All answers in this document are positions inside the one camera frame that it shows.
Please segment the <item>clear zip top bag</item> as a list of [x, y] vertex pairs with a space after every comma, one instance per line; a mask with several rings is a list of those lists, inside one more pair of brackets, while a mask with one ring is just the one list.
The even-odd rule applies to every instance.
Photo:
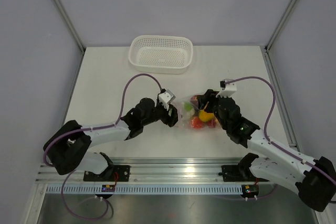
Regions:
[[190, 130], [219, 127], [219, 122], [213, 113], [198, 108], [197, 94], [179, 98], [173, 102], [173, 105], [176, 107], [178, 115], [176, 127]]

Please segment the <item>white fake cauliflower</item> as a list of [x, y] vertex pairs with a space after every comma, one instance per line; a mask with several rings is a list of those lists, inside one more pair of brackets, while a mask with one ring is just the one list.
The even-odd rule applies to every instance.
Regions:
[[190, 102], [182, 103], [181, 118], [184, 121], [190, 120], [192, 117], [197, 116], [197, 107]]

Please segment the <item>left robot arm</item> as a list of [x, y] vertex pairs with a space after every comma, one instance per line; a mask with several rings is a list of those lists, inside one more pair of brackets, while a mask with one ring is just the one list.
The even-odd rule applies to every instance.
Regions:
[[44, 163], [54, 167], [59, 175], [87, 170], [100, 180], [107, 181], [113, 176], [113, 162], [105, 153], [92, 153], [89, 148], [133, 139], [143, 132], [145, 126], [157, 121], [173, 127], [178, 122], [177, 108], [169, 103], [143, 98], [112, 124], [83, 127], [70, 120], [43, 146]]

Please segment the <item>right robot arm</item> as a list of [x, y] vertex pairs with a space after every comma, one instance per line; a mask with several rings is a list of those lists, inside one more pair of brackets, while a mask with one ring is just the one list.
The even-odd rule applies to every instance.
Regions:
[[197, 95], [198, 108], [213, 113], [234, 143], [250, 150], [238, 164], [239, 176], [265, 179], [296, 193], [311, 209], [323, 212], [335, 196], [335, 168], [325, 158], [299, 153], [271, 139], [257, 124], [241, 115], [230, 97], [208, 89]]

